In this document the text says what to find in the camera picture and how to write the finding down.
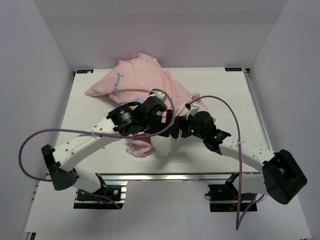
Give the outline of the pink and purple Frozen pillowcase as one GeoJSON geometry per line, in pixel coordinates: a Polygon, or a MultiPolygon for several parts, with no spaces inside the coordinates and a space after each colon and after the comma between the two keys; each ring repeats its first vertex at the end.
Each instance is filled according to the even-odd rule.
{"type": "MultiPolygon", "coordinates": [[[[119,60],[118,65],[84,93],[88,97],[108,95],[119,105],[134,100],[145,100],[153,89],[161,89],[173,100],[176,116],[187,114],[185,104],[197,100],[201,110],[208,107],[199,99],[200,94],[189,92],[180,82],[173,80],[168,70],[163,70],[158,61],[147,54],[137,53],[130,60],[119,60]]],[[[145,158],[157,153],[151,137],[129,139],[126,152],[136,158],[145,158]]]]}

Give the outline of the white pillow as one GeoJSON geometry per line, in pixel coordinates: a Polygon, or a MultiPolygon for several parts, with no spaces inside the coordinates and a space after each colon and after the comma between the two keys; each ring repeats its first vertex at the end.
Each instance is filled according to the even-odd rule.
{"type": "Polygon", "coordinates": [[[173,150],[180,140],[180,138],[173,138],[171,135],[169,137],[156,135],[150,138],[151,144],[153,145],[155,151],[160,157],[163,158],[173,150]]]}

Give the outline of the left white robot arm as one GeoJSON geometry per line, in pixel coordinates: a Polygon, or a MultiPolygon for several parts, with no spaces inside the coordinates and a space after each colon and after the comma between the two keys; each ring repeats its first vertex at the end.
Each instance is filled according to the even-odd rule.
{"type": "Polygon", "coordinates": [[[121,138],[137,138],[159,135],[175,120],[175,110],[165,104],[166,97],[153,92],[143,103],[129,102],[110,111],[88,133],[81,132],[67,143],[42,147],[41,152],[57,191],[70,187],[82,189],[94,199],[105,196],[106,187],[102,177],[77,165],[101,148],[121,138]]]}

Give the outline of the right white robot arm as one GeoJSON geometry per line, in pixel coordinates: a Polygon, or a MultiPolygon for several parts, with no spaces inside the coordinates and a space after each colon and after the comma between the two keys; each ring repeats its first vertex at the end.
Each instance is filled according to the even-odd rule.
{"type": "Polygon", "coordinates": [[[259,194],[267,194],[286,205],[308,182],[289,151],[272,152],[247,143],[239,144],[230,133],[218,129],[206,111],[176,117],[169,132],[174,138],[197,137],[208,150],[236,159],[260,173],[260,178],[240,173],[230,177],[225,192],[233,200],[242,196],[244,191],[254,193],[257,190],[259,194]]]}

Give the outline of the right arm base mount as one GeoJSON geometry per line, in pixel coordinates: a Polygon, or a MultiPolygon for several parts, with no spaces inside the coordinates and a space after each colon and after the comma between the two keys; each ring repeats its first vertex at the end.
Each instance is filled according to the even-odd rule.
{"type": "Polygon", "coordinates": [[[233,173],[222,184],[208,184],[208,193],[204,197],[209,201],[211,213],[231,213],[237,211],[238,206],[238,183],[233,183],[238,178],[238,173],[233,173]]]}

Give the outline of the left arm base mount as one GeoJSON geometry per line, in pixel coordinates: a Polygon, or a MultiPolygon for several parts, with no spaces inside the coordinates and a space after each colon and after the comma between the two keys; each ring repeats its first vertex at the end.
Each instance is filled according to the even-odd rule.
{"type": "Polygon", "coordinates": [[[73,208],[79,210],[121,210],[126,197],[125,185],[105,181],[101,175],[98,177],[102,184],[101,189],[94,193],[77,189],[73,208]]]}

